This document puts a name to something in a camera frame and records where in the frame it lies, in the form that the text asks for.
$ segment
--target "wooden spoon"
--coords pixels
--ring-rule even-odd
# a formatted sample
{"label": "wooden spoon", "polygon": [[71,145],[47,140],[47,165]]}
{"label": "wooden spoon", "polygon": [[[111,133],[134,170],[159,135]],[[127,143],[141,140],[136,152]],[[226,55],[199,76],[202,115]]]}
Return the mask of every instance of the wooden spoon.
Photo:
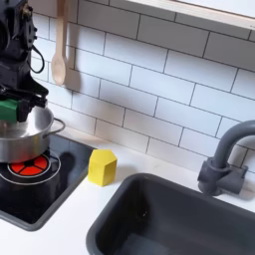
{"label": "wooden spoon", "polygon": [[67,75],[66,42],[69,0],[58,0],[57,5],[57,39],[56,53],[52,60],[52,76],[57,85],[63,85]]}

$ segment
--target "dark gray faucet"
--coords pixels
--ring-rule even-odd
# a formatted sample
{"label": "dark gray faucet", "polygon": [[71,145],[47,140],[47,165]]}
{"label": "dark gray faucet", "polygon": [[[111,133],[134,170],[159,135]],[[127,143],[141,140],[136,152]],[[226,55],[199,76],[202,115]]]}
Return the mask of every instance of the dark gray faucet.
{"label": "dark gray faucet", "polygon": [[255,121],[238,124],[222,137],[214,156],[201,167],[198,187],[203,193],[212,196],[220,195],[224,190],[240,193],[248,167],[237,171],[227,161],[235,143],[249,135],[255,135]]}

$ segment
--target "red burner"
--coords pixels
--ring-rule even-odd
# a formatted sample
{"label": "red burner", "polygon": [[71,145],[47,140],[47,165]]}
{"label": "red burner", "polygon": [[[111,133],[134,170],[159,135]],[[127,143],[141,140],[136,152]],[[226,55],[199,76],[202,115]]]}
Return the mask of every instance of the red burner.
{"label": "red burner", "polygon": [[34,160],[23,163],[12,163],[10,169],[21,176],[35,176],[46,171],[49,167],[49,160],[45,155],[40,155]]}

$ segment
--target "yellow wooden block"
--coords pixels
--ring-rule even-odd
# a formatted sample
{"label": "yellow wooden block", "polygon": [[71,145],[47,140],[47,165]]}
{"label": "yellow wooden block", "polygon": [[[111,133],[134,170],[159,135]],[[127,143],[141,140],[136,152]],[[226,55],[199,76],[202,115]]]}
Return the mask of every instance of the yellow wooden block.
{"label": "yellow wooden block", "polygon": [[99,186],[112,183],[116,177],[117,158],[109,149],[94,149],[90,158],[88,180]]}

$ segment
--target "cooking pot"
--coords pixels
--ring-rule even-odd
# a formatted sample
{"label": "cooking pot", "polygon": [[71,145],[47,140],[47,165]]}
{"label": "cooking pot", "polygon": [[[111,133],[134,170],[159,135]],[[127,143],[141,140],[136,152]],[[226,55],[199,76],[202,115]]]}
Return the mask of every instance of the cooking pot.
{"label": "cooking pot", "polygon": [[[50,131],[54,120],[62,127]],[[24,123],[0,121],[0,162],[16,163],[36,158],[48,148],[50,135],[65,127],[48,108],[38,107],[32,109]]]}

